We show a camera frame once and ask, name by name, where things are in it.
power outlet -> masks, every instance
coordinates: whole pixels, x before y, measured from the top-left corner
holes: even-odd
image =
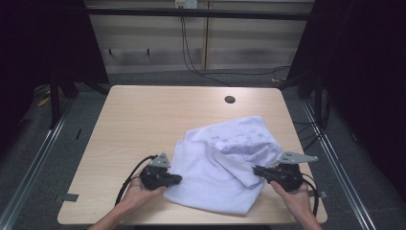
[[[185,9],[186,8],[186,0],[175,0],[175,8],[176,9]]]
[[[197,9],[197,0],[186,0],[186,9]]]

small round object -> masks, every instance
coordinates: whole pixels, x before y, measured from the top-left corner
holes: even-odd
[[[224,98],[224,101],[226,101],[226,103],[228,104],[233,104],[236,102],[236,98],[233,96],[227,96]]]

wall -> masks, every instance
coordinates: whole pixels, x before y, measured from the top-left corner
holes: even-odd
[[[87,6],[115,6],[133,8],[174,8],[174,0],[108,1],[87,0]],[[224,11],[261,12],[310,12],[313,1],[198,1],[199,9]],[[182,58],[182,26],[178,17],[91,15],[94,31],[102,51],[111,49],[120,61],[102,52],[108,66],[126,65],[124,55],[131,59],[131,66],[145,66],[154,57],[140,61],[134,56],[145,54],[146,49],[160,51],[169,56],[168,63],[158,65],[166,69],[185,68]],[[305,28],[303,21],[258,19],[185,18],[187,40],[192,61],[197,68],[276,67],[291,63]]]

tabletop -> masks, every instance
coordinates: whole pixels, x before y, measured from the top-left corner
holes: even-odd
[[[261,116],[284,150],[303,153],[278,89],[113,86],[68,191],[79,195],[78,200],[63,203],[58,221],[61,224],[97,222],[114,207],[125,179],[143,158],[164,152],[171,160],[176,142],[184,138],[186,131],[249,116]],[[302,173],[311,175],[308,164],[300,167]],[[322,201],[317,220],[327,220]],[[282,199],[265,184],[246,216],[207,212],[158,197],[129,215],[122,224],[291,222],[295,219]]]

wire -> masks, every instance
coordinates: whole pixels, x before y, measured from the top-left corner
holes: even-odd
[[[306,129],[308,129],[309,127],[311,127],[311,124],[308,124],[307,126],[305,126],[304,128],[300,129],[299,131],[297,131],[296,133],[299,134],[303,131],[305,131]]]
[[[122,200],[124,191],[126,189],[126,187],[128,186],[129,182],[131,182],[131,180],[133,179],[132,175],[138,170],[138,168],[140,168],[140,166],[146,162],[148,159],[154,159],[155,157],[157,157],[158,155],[151,155],[148,156],[146,158],[144,158],[140,163],[138,163],[138,165],[134,168],[134,170],[131,172],[131,174],[128,176],[128,178],[126,179],[126,181],[123,183],[122,188],[119,191],[119,194],[117,195],[117,199],[116,199],[116,204],[120,203],[120,201]]]
[[[187,38],[187,35],[186,35],[186,23],[185,23],[185,18],[184,18],[184,17],[181,17],[181,24],[182,24],[182,52],[183,52],[183,60],[184,60],[184,62],[185,62],[185,65],[186,65],[186,67],[187,67],[192,73],[195,73],[195,74],[197,74],[197,75],[199,75],[199,76],[201,76],[201,77],[203,77],[203,78],[210,79],[210,80],[213,80],[213,81],[217,81],[217,82],[222,83],[222,84],[225,84],[225,85],[227,85],[227,86],[231,86],[230,84],[228,84],[228,83],[226,83],[226,82],[224,82],[224,81],[217,80],[217,79],[214,79],[214,78],[210,78],[210,77],[208,77],[208,75],[260,76],[260,75],[269,75],[269,74],[272,74],[273,77],[274,77],[274,85],[273,85],[273,87],[275,87],[275,86],[276,86],[276,82],[277,82],[277,77],[276,77],[275,73],[277,73],[277,72],[279,72],[279,71],[281,71],[281,70],[283,70],[283,69],[286,69],[286,68],[289,68],[289,67],[290,67],[290,65],[278,66],[278,67],[274,68],[272,71],[262,72],[262,73],[234,73],[234,72],[201,73],[201,72],[199,72],[199,71],[194,67],[193,62],[192,62],[191,53],[190,53],[190,51],[189,51],[188,38]],[[191,67],[192,67],[192,68],[189,66],[189,64],[188,64],[188,62],[187,62],[187,60],[186,60],[185,46],[186,46],[186,53],[188,54],[188,58],[189,58],[189,63],[191,64]]]
[[[182,23],[182,53],[183,53],[183,60],[184,60],[184,62],[185,62],[186,67],[187,67],[192,73],[195,73],[195,74],[197,74],[197,75],[199,75],[199,76],[201,76],[201,77],[203,77],[203,78],[205,78],[205,79],[210,79],[210,80],[213,80],[213,81],[217,81],[217,82],[219,82],[219,83],[221,83],[221,84],[224,84],[224,85],[227,85],[227,86],[231,87],[230,84],[228,84],[228,83],[226,83],[226,82],[224,82],[224,81],[217,80],[217,79],[213,79],[213,78],[209,78],[209,77],[207,77],[207,76],[205,76],[205,75],[203,75],[203,74],[201,74],[201,73],[199,73],[199,72],[197,71],[197,69],[194,67],[193,62],[192,62],[191,53],[189,52],[189,44],[188,44],[188,39],[187,39],[187,36],[186,36],[186,25],[185,25],[185,18],[184,18],[184,17],[181,17],[181,23]],[[190,63],[191,63],[191,66],[192,66],[193,70],[191,69],[191,67],[189,67],[188,63],[186,62],[185,44],[186,44],[186,48],[187,48],[187,52],[188,52],[188,56],[189,56],[189,61],[190,61]]]
[[[306,180],[306,179],[303,178],[304,183],[306,183],[308,186],[310,186],[310,188],[311,188],[311,189],[313,190],[313,192],[314,192],[313,215],[314,215],[314,217],[317,217],[317,211],[318,211],[318,209],[319,209],[319,198],[320,198],[319,192],[318,192],[317,189],[316,189],[317,185],[316,185],[314,179],[311,178],[309,175],[304,174],[304,173],[303,173],[303,175],[308,176],[311,180],[313,180],[313,182],[314,182],[314,184],[315,184],[315,185],[313,186],[308,180]]]

